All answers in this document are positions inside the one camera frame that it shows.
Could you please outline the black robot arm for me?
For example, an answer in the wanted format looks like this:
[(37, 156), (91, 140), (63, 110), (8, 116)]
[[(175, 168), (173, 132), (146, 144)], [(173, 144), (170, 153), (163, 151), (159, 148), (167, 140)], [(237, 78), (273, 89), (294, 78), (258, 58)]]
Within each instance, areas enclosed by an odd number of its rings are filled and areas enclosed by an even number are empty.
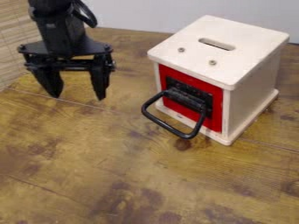
[(110, 74), (117, 69), (113, 46), (89, 37), (98, 19), (82, 0), (29, 0), (30, 16), (42, 40), (18, 47), (25, 66), (49, 94), (62, 95), (63, 71), (87, 71), (99, 99), (107, 97)]

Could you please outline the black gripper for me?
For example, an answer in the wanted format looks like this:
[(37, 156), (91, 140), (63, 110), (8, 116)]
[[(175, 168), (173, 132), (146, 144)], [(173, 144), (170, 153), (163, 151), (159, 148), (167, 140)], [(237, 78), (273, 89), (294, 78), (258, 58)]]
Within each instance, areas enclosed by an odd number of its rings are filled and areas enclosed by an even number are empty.
[[(30, 15), (38, 25), (42, 41), (19, 45), (18, 52), (23, 54), (27, 62), (33, 61), (30, 54), (45, 58), (62, 57), (65, 59), (87, 55), (102, 56), (107, 68), (95, 66), (90, 70), (94, 91), (102, 101), (107, 97), (110, 71), (117, 69), (117, 65), (111, 56), (113, 46), (93, 40), (86, 33), (85, 25), (90, 27), (98, 25), (95, 15), (85, 16), (79, 12), (53, 15), (31, 12)], [(39, 69), (33, 74), (47, 93), (54, 98), (59, 98), (65, 86), (61, 73), (54, 70)]]

